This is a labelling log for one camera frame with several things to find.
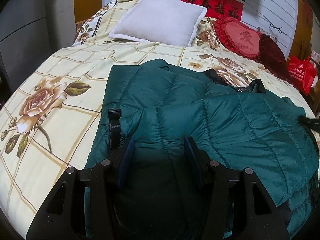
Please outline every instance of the screw head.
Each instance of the screw head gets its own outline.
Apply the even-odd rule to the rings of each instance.
[[[245,168],[245,173],[251,175],[253,173],[253,169],[251,168]]]
[[[71,173],[73,173],[75,170],[76,170],[75,167],[69,167],[69,168],[66,169],[66,173],[71,174]]]
[[[111,161],[108,160],[108,159],[105,159],[105,160],[102,160],[102,161],[101,161],[101,165],[102,165],[102,166],[108,166],[110,163],[111,163]]]
[[[217,167],[217,166],[219,166],[219,162],[217,162],[217,161],[210,161],[210,165],[213,166],[213,167]]]

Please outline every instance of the floral bedspread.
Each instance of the floral bedspread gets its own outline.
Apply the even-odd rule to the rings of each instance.
[[[113,65],[162,58],[195,71],[213,68],[233,86],[245,87],[260,78],[268,90],[289,97],[314,118],[295,88],[263,65],[224,48],[213,28],[215,19],[200,22],[190,48],[108,38],[137,1],[115,0],[89,18],[78,30],[75,44],[50,56],[0,111],[0,207],[23,237],[64,170],[84,167]]]

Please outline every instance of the puffer jacket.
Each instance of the puffer jacket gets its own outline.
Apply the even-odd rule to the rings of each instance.
[[[161,59],[114,65],[86,168],[108,157],[109,108],[121,109],[122,136],[130,133],[135,139],[127,181],[114,198],[127,238],[196,235],[206,196],[193,183],[184,156],[187,136],[228,168],[254,169],[276,205],[289,200],[291,237],[308,218],[309,196],[317,186],[318,150],[314,137],[298,124],[304,109],[289,98],[268,90],[237,92]]]

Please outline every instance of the red pillow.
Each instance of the red pillow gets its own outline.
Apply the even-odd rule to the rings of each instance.
[[[257,59],[260,33],[235,18],[224,16],[219,16],[214,28],[220,42],[227,49],[248,59]]]

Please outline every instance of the velcro strap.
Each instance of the velcro strap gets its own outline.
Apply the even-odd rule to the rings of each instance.
[[[109,117],[109,154],[114,149],[117,149],[120,145],[121,138],[121,126],[120,126],[120,117],[121,117],[121,109],[111,108],[108,109],[108,117]]]

